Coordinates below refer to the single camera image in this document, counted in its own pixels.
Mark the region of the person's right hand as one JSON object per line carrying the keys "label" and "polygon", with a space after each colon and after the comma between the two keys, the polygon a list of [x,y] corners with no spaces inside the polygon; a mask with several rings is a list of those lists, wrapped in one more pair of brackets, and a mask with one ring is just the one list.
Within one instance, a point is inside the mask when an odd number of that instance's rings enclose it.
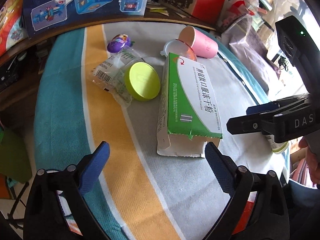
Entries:
{"label": "person's right hand", "polygon": [[310,178],[314,184],[319,184],[320,180],[320,172],[319,172],[319,164],[317,161],[317,157],[314,153],[311,152],[308,142],[305,138],[302,138],[299,142],[300,148],[306,149],[306,163],[309,167]]}

